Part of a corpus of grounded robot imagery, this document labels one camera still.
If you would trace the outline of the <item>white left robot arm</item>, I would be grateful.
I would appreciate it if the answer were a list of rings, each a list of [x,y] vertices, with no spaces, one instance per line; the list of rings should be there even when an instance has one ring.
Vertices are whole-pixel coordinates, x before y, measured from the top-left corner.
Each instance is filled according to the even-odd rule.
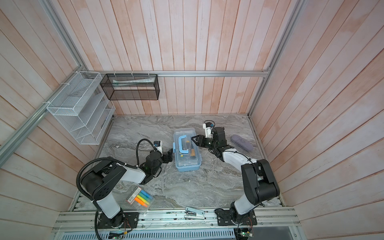
[[[86,196],[107,219],[112,220],[123,215],[123,210],[112,195],[112,190],[120,181],[145,185],[158,177],[162,164],[173,161],[173,150],[160,153],[150,151],[146,162],[132,166],[112,157],[90,161],[76,178],[78,190]]]

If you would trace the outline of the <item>light blue tool box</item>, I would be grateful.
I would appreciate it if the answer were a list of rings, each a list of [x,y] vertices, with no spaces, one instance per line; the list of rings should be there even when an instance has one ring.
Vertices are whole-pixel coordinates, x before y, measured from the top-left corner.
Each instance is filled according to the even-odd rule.
[[[192,149],[195,149],[195,157],[191,157],[191,149],[188,154],[183,154],[179,151],[178,143],[173,143],[175,165],[179,172],[195,171],[200,168],[202,164],[202,156],[194,143],[192,143]]]

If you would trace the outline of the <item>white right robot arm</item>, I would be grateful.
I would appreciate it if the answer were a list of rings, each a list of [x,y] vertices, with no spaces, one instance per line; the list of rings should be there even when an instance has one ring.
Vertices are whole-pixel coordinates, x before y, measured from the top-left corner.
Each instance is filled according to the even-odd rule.
[[[280,188],[270,163],[265,159],[247,157],[229,145],[224,128],[206,128],[206,135],[197,135],[191,137],[191,140],[198,147],[207,148],[219,160],[241,172],[244,195],[231,204],[230,213],[234,218],[247,215],[264,201],[280,195]]]

